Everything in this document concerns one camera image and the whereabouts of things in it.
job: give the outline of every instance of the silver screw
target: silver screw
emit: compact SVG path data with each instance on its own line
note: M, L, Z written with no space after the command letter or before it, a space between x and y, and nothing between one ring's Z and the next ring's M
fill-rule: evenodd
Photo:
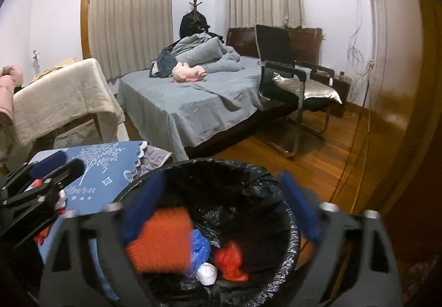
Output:
M109 203L104 207L105 212L114 212L121 210L123 208L123 204L121 202Z
M65 212L65 214L63 215L63 217L65 218L65 219L71 219L71 218L73 218L73 217L75 217L77 214L75 213L75 210L67 210L66 212Z
M373 211L373 210L365 210L364 211L364 216L368 219L378 219L380 218L381 214L377 211Z
M330 202L321 202L319 204L319 207L324 210L324 211L329 211L329 212L339 212L339 207L337 205L335 205L334 203L330 203Z

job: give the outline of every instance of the blue crumpled paper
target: blue crumpled paper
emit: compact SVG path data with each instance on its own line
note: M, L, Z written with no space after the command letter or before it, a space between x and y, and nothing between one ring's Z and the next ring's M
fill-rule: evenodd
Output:
M200 266L207 262L211 255L211 244L209 240L201 234L200 230L193 230L191 238L191 270L184 274L187 277L195 277Z

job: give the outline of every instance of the wooden headboard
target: wooden headboard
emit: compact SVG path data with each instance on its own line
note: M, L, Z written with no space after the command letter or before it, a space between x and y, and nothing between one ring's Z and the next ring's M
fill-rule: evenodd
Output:
M288 29L295 59L312 64L319 63L322 29ZM256 48L255 28L231 28L227 32L226 45L233 46L242 56L259 57Z

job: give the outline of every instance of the cream blanket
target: cream blanket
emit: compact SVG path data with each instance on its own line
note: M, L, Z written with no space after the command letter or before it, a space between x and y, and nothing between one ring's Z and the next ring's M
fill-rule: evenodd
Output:
M54 71L14 95L14 126L0 129L0 159L52 130L97 113L103 142L116 141L124 113L96 59Z

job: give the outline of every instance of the gray bed sheet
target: gray bed sheet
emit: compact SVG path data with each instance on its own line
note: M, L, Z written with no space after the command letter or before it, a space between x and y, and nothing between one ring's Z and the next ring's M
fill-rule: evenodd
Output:
M132 72L121 78L117 100L144 140L173 152L176 161L187 160L185 146L198 146L271 107L259 98L258 59L241 57L240 62L243 70L214 72L195 83Z

